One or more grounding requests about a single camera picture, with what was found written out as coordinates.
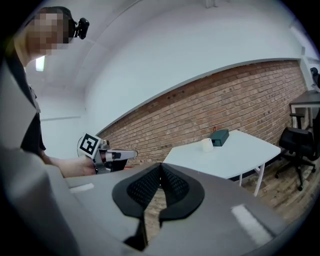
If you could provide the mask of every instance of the white wall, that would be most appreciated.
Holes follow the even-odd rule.
[[[84,95],[77,91],[46,88],[37,95],[45,153],[50,157],[78,157],[77,143],[86,130]]]
[[[306,36],[302,25],[298,21],[293,24],[290,30],[304,48],[302,52],[303,56],[301,57],[300,61],[300,68],[308,90],[313,90],[311,85],[314,83],[314,81],[310,69],[316,67],[320,72],[319,52],[311,39]]]
[[[143,24],[88,85],[88,130],[96,134],[199,77],[253,62],[299,59],[301,44],[289,30],[293,17],[271,3],[220,2],[209,9],[193,4]],[[103,113],[97,111],[102,106]]]

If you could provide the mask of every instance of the ceiling light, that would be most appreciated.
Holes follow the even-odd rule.
[[[35,60],[35,70],[39,72],[43,72],[45,70],[45,58],[46,56],[42,56]]]

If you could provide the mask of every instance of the wooden floor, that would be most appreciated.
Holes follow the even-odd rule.
[[[311,172],[311,167],[302,168],[304,178],[302,191],[297,189],[300,182],[294,168],[281,173],[279,179],[275,178],[276,171],[285,163],[278,161],[265,169],[257,197],[290,224],[305,212],[320,191],[320,160],[315,162],[317,168],[315,173]],[[242,180],[242,187],[253,194],[257,180],[257,174],[248,176]],[[148,240],[159,232],[159,212],[166,206],[165,193],[158,189],[144,214]]]

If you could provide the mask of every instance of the person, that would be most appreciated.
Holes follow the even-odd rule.
[[[63,44],[69,44],[75,35],[76,23],[69,9],[62,6],[44,7],[37,12],[9,44],[5,61],[23,94],[36,108],[34,116],[23,138],[21,149],[38,155],[45,164],[60,169],[65,178],[95,174],[95,166],[89,157],[58,159],[45,154],[41,135],[40,109],[36,96],[28,85],[25,68],[29,62],[52,54]]]

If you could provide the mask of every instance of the desk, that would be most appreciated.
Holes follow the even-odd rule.
[[[171,149],[163,161],[166,164],[186,167],[224,179],[240,176],[255,170],[259,174],[254,191],[257,196],[264,175],[265,163],[280,154],[280,148],[264,140],[233,130],[223,146],[203,152],[201,141]]]
[[[297,108],[308,108],[310,127],[313,126],[312,108],[320,108],[320,93],[315,90],[307,90],[289,103],[291,113],[295,114]],[[292,126],[297,128],[297,119],[292,117]]]

